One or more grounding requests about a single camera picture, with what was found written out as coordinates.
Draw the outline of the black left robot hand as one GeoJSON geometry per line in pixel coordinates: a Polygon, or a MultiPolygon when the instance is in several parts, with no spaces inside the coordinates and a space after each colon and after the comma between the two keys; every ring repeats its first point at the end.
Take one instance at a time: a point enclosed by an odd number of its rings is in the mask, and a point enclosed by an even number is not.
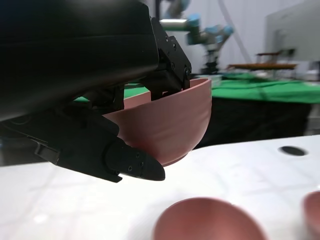
{"type": "Polygon", "coordinates": [[[124,108],[128,82],[156,100],[189,88],[191,70],[140,0],[0,3],[0,137],[36,142],[56,166],[114,183],[163,181],[162,165],[105,114],[124,108]]]}

